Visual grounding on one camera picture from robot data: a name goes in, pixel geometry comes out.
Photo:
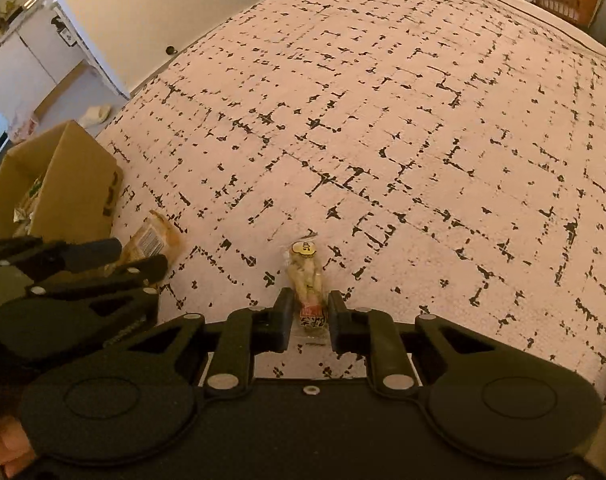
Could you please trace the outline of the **person's left hand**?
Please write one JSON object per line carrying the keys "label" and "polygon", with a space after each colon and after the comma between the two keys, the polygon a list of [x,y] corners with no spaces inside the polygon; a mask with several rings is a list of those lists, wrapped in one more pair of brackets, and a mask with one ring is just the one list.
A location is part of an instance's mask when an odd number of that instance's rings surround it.
{"label": "person's left hand", "polygon": [[21,423],[12,416],[0,417],[0,471],[4,478],[16,477],[36,458]]}

